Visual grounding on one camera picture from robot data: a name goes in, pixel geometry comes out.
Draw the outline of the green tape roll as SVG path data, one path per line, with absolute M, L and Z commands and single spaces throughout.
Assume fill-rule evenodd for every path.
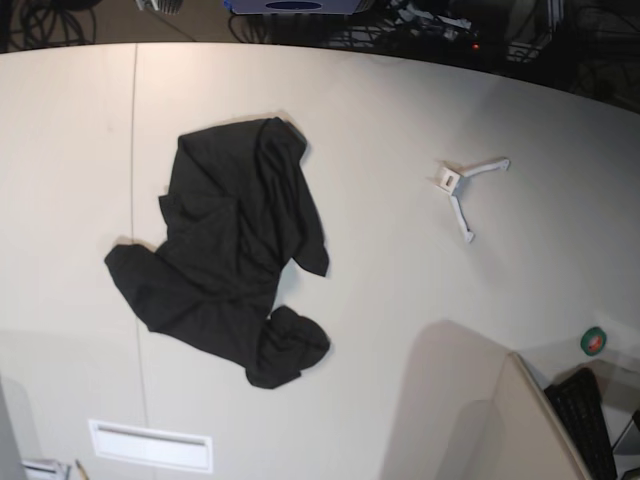
M 589 328 L 581 337 L 580 348 L 587 356 L 599 355 L 607 344 L 607 334 L 600 327 Z

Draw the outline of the pencil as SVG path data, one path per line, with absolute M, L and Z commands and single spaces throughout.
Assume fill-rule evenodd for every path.
M 82 480 L 89 480 L 90 477 L 79 460 L 75 460 L 75 466 Z

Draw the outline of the black keyboard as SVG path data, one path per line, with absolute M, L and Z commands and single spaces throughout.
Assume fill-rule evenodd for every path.
M 617 478 L 612 446 L 593 371 L 583 367 L 544 393 L 593 479 Z

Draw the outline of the black t-shirt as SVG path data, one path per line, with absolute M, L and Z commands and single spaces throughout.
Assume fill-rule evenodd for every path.
M 301 168 L 304 137 L 278 117 L 182 135 L 159 207 L 165 241 L 105 257 L 135 315 L 275 389 L 319 363 L 330 341 L 275 299 L 285 266 L 325 276 L 323 227 Z

